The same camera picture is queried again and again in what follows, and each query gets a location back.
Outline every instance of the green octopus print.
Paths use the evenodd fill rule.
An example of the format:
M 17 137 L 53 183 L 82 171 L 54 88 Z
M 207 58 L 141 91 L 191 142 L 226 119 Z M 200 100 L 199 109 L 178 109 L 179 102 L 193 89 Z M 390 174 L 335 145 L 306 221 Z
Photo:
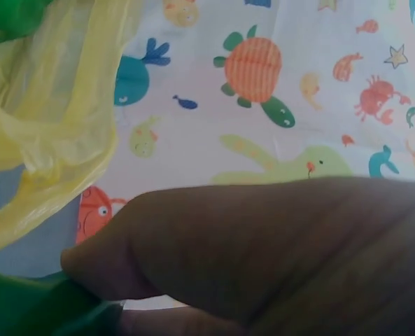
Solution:
M 279 161 L 259 145 L 239 135 L 222 135 L 220 141 L 230 151 L 254 161 L 263 168 L 263 172 L 228 171 L 219 173 L 212 178 L 212 182 L 219 185 L 282 183 L 323 176 L 350 176 L 353 174 L 339 153 L 327 146 L 309 146 L 294 160 Z

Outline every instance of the plastic sheet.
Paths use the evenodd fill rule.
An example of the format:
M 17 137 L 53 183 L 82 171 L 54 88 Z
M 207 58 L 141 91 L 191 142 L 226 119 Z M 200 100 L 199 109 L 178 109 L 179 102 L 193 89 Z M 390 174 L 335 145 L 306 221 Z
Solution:
M 141 1 L 53 2 L 34 36 L 0 44 L 0 171 L 25 165 L 0 210 L 0 249 L 93 183 L 116 145 L 115 73 Z

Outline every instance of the blue surface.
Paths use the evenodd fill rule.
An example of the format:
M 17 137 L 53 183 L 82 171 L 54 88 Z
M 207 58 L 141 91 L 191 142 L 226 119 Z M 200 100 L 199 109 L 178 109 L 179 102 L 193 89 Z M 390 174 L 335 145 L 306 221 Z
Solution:
M 0 173 L 0 208 L 14 196 L 22 168 Z M 0 273 L 41 277 L 60 270 L 61 251 L 76 237 L 79 197 L 27 236 L 0 251 Z

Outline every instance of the orange turtle print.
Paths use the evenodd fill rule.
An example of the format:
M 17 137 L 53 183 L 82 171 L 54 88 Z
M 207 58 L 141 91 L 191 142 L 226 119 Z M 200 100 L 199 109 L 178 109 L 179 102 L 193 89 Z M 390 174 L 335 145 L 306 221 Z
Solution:
M 217 68 L 224 67 L 227 83 L 221 87 L 227 96 L 237 94 L 238 105 L 250 108 L 260 103 L 269 119 L 278 126 L 291 128 L 295 118 L 290 109 L 272 96 L 282 69 L 279 47 L 268 38 L 255 37 L 257 26 L 249 29 L 246 40 L 238 32 L 231 33 L 224 41 L 229 57 L 213 59 Z

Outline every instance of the light green fish print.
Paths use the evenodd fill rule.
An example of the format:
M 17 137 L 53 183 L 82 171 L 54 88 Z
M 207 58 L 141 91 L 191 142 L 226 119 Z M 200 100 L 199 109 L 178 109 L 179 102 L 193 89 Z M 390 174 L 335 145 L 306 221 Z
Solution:
M 149 158 L 155 151 L 157 135 L 151 127 L 160 120 L 159 117 L 151 116 L 143 123 L 132 129 L 129 137 L 129 148 L 139 158 Z

